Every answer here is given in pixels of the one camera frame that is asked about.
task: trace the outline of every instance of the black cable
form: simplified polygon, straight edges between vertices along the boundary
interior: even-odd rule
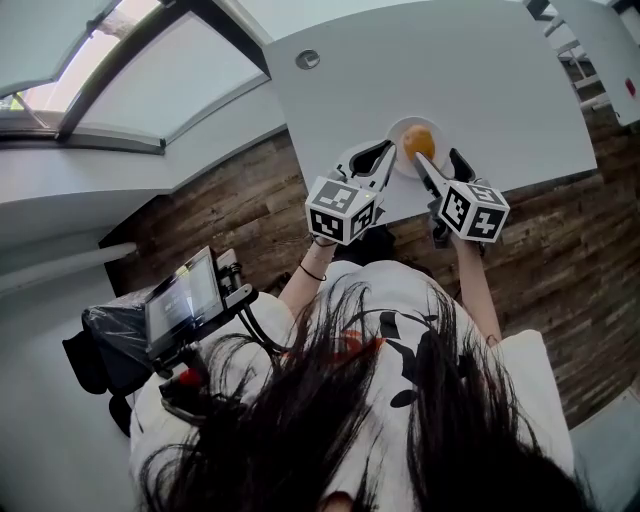
[[[255,339],[259,339],[258,335],[251,328],[251,326],[249,325],[249,322],[247,322],[247,319],[244,317],[244,315],[242,314],[241,311],[238,311],[238,318],[240,318],[240,321],[242,322],[242,325],[244,325],[244,328],[249,333],[249,336],[251,336],[252,338],[255,338]]]
[[[262,342],[264,343],[265,349],[272,350],[278,353],[284,353],[288,351],[286,347],[279,345],[278,343],[273,341],[271,338],[269,338],[269,336],[267,336],[267,333],[265,333],[262,327],[260,327],[258,320],[256,320],[256,317],[253,315],[253,311],[251,311],[251,308],[249,307],[248,304],[245,304],[245,306],[243,307],[243,310],[245,315],[247,315],[247,320],[251,324],[251,327],[257,333],[257,338],[259,340],[262,340]]]

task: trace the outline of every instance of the white wall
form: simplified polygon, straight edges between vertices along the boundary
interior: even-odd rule
[[[631,388],[571,431],[576,471],[601,510],[623,512],[639,491],[640,397]]]
[[[0,203],[118,190],[168,190],[165,160],[155,155],[83,149],[0,151]]]
[[[85,250],[89,240],[74,243]],[[28,248],[25,261],[36,253],[46,247]],[[61,343],[80,331],[85,307],[112,298],[100,266],[0,299],[0,505],[8,512],[135,507],[128,440],[111,419],[110,397],[80,387]]]
[[[286,127],[271,81],[216,110],[166,148],[174,187]]]
[[[0,151],[0,251],[109,228],[172,190],[166,159],[115,151]]]

